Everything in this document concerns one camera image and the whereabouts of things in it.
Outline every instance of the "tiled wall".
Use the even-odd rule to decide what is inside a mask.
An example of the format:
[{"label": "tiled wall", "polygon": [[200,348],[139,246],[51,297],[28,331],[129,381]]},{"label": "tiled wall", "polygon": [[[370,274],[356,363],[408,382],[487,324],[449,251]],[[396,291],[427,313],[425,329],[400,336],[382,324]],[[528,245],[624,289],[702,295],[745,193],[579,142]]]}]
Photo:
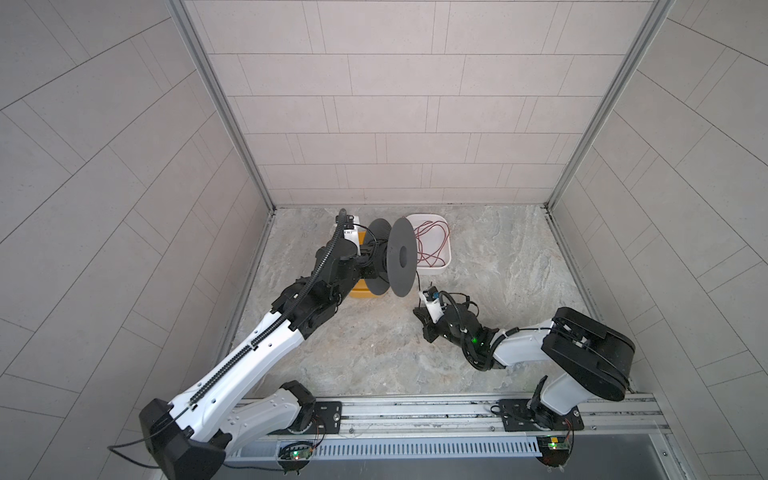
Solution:
[{"label": "tiled wall", "polygon": [[554,209],[699,480],[768,478],[766,24],[678,0]]},{"label": "tiled wall", "polygon": [[650,2],[186,2],[276,203],[548,199]]},{"label": "tiled wall", "polygon": [[140,478],[265,218],[162,0],[0,2],[0,477]]}]

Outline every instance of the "vent grille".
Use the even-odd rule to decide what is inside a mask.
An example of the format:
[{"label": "vent grille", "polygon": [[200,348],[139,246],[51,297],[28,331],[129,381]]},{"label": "vent grille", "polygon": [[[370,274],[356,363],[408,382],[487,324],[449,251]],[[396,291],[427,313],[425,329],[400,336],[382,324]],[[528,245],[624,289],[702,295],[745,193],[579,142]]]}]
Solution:
[{"label": "vent grille", "polygon": [[334,439],[314,453],[316,460],[375,458],[540,457],[536,438]]}]

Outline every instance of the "gray floor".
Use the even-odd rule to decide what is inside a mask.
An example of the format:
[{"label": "gray floor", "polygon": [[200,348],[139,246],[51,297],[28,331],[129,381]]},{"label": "gray floor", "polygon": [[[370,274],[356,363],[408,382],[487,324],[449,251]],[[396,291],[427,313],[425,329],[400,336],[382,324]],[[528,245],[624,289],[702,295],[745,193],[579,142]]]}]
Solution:
[{"label": "gray floor", "polygon": [[[332,208],[277,211],[235,345],[283,288],[310,273],[337,213]],[[413,213],[444,216],[451,227],[453,261],[442,275],[422,276],[422,286],[433,281],[439,289],[471,295],[486,326],[531,325],[559,306],[586,311],[539,206],[357,207],[349,213],[359,215],[363,225],[378,217],[393,223]],[[558,371],[551,361],[474,370],[458,347],[422,338],[421,323],[412,313],[416,290],[414,285],[404,298],[390,291],[375,299],[346,299],[331,320],[270,370],[254,393],[264,396],[292,379],[316,396],[532,392],[542,375]]]}]

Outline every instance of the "metal frame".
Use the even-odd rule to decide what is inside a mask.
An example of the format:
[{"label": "metal frame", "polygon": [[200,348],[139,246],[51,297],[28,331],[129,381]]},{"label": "metal frame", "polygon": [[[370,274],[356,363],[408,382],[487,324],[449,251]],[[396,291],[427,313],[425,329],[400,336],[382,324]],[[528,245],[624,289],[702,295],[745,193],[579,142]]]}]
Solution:
[{"label": "metal frame", "polygon": [[594,139],[597,138],[600,129],[602,129],[605,124],[608,115],[614,109],[616,102],[621,96],[621,92],[624,91],[632,74],[637,70],[637,66],[643,59],[650,43],[654,40],[654,37],[661,28],[661,24],[667,19],[667,12],[672,7],[673,3],[674,0],[656,0],[647,15],[645,15],[640,30],[637,32],[637,35],[632,41],[632,45],[630,45],[627,54],[624,56],[624,60],[622,60],[621,66],[616,72],[611,85],[600,100],[600,104],[592,116],[592,119],[587,126],[587,130],[584,131],[584,135],[581,136],[571,159],[568,161],[568,164],[566,164],[565,170],[563,170],[563,174],[560,176],[560,180],[558,180],[558,184],[555,185],[552,194],[545,202],[545,206],[549,210],[552,210],[555,205],[558,204],[558,201],[560,201],[568,182],[570,182],[571,178],[576,174],[578,166],[584,160],[584,157],[589,151],[589,147],[592,146]]},{"label": "metal frame", "polygon": [[253,155],[250,153],[248,144],[243,137],[243,132],[241,132],[240,127],[237,126],[232,107],[227,101],[227,96],[221,89],[214,68],[208,60],[203,45],[200,43],[200,37],[194,29],[189,12],[187,12],[187,7],[184,5],[184,0],[166,0],[166,3],[170,16],[176,22],[176,26],[181,33],[181,38],[184,40],[184,44],[190,52],[192,61],[194,62],[195,67],[197,67],[197,71],[200,72],[203,84],[211,94],[214,106],[221,115],[224,128],[227,129],[227,133],[230,135],[232,143],[237,149],[237,153],[240,154],[240,158],[243,159],[248,174],[256,183],[257,190],[264,199],[264,203],[266,203],[271,212],[274,212],[275,203],[272,201],[272,197],[270,197],[270,192],[267,190],[264,180],[261,178],[261,175],[259,175],[259,171],[256,168],[256,162],[253,161]]}]

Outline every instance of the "white tray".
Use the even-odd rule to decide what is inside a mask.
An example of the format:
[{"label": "white tray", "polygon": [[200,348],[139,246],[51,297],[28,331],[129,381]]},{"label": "white tray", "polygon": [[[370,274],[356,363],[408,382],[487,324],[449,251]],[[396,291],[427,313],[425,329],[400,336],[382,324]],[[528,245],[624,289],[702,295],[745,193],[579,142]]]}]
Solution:
[{"label": "white tray", "polygon": [[[413,225],[413,228],[418,227],[424,222],[435,222],[438,220],[442,220],[445,222],[445,218],[440,217],[439,215],[435,214],[413,214],[408,215],[406,217],[409,222],[411,222],[411,225]],[[433,228],[429,232],[425,233],[422,236],[422,245],[423,250],[426,253],[432,253],[438,248],[440,248],[440,243],[442,243],[443,234],[442,230],[439,228]],[[443,266],[427,266],[426,262],[419,262],[416,264],[416,271],[419,272],[419,275],[438,275],[440,273],[445,272],[445,269],[448,268],[448,265],[451,264],[451,237],[448,238],[448,242],[445,244],[445,248],[442,249],[442,252],[440,253],[440,258],[445,260],[445,265]]]}]

